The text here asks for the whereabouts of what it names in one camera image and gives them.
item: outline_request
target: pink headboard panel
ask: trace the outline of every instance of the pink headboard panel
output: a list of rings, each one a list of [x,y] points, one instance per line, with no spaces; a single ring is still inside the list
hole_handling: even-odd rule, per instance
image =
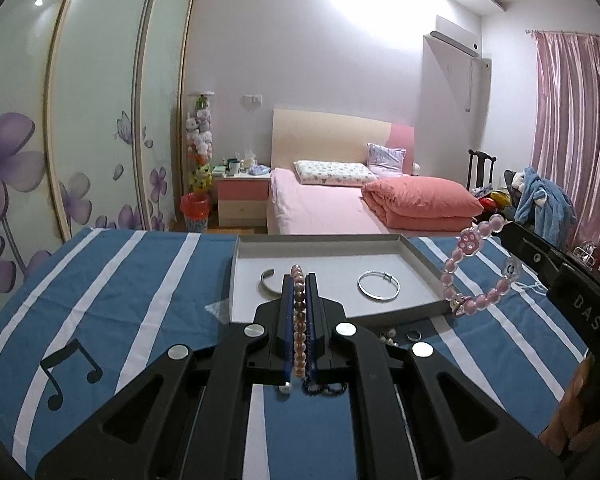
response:
[[[413,126],[407,126],[406,124],[391,125],[391,135],[389,135],[385,146],[387,148],[404,148],[407,150],[407,153],[404,155],[404,164],[402,165],[402,172],[407,175],[410,175],[413,171],[413,145]]]

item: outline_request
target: wooden floor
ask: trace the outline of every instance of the wooden floor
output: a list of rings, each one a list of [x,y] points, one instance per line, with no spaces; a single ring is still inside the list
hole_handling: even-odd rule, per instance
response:
[[[184,223],[184,218],[177,219],[172,225],[171,230],[179,233],[187,232],[187,227]],[[226,235],[265,235],[267,234],[266,227],[220,227],[218,225],[218,212],[213,211],[209,215],[209,227],[206,233],[220,233]]]

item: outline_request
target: blue towel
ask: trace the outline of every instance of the blue towel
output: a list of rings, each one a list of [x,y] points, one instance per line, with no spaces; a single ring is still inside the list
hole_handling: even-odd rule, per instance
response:
[[[536,200],[543,198],[546,198],[546,203],[538,205]],[[533,207],[536,208],[536,234],[564,250],[569,227],[577,222],[573,203],[555,182],[540,178],[534,168],[526,168],[525,190],[516,211],[516,222],[526,223]]]

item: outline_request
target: trash bin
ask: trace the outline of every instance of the trash bin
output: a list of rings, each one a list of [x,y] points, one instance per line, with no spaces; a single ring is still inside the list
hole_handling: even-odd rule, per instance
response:
[[[184,215],[187,231],[203,233],[209,224],[209,195],[207,193],[189,193],[180,199],[180,211]]]

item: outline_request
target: hand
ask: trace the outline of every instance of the hand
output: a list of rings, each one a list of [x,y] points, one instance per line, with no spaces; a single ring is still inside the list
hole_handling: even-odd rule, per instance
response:
[[[549,426],[538,436],[540,442],[556,455],[562,453],[568,440],[570,451],[582,452],[600,436],[600,420],[579,431],[584,407],[578,395],[587,383],[593,363],[593,355],[589,355],[578,365]]]

